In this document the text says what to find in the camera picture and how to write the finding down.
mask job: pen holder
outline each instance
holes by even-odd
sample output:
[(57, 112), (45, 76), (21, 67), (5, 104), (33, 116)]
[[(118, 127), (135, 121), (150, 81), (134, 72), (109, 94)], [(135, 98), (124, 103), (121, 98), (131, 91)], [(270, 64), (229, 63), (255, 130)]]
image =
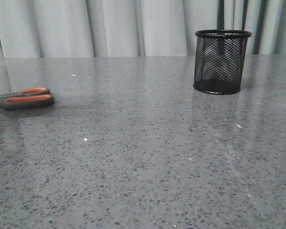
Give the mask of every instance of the pen holder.
[(197, 31), (194, 88), (211, 94), (240, 91), (248, 31)]

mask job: orange scissor handle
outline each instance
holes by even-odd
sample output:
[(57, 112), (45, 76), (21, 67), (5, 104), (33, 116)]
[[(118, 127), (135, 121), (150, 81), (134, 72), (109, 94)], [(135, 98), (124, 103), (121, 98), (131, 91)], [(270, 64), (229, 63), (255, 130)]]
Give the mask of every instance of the orange scissor handle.
[(29, 88), (29, 89), (25, 89), (25, 90), (19, 91), (18, 93), (19, 94), (31, 94), (31, 93), (45, 92), (47, 90), (48, 89), (45, 88), (45, 87), (33, 87), (33, 88)]
[(25, 97), (7, 98), (0, 102), (0, 107), (5, 110), (27, 110), (49, 106), (54, 103), (54, 96), (51, 94), (41, 94)]

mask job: granite surface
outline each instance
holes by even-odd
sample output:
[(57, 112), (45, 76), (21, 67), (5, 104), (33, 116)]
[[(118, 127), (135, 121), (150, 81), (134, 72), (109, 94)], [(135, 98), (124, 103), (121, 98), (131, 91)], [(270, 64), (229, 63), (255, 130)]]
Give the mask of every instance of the granite surface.
[(286, 229), (286, 55), (241, 92), (193, 89), (194, 57), (0, 59), (0, 229)]

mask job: mesh cup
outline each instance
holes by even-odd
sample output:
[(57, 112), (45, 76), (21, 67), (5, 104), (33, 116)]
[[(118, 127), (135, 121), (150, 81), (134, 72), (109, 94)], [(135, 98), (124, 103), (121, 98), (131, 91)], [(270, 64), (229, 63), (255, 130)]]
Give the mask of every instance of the mesh cup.
[(197, 31), (194, 88), (211, 94), (240, 91), (248, 31)]

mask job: quartz countertop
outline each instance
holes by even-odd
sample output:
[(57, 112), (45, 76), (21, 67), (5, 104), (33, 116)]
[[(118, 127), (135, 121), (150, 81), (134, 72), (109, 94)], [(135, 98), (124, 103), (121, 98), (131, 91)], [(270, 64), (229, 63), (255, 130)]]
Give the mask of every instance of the quartz countertop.
[(286, 54), (241, 92), (193, 88), (194, 57), (0, 59), (0, 229), (286, 229)]

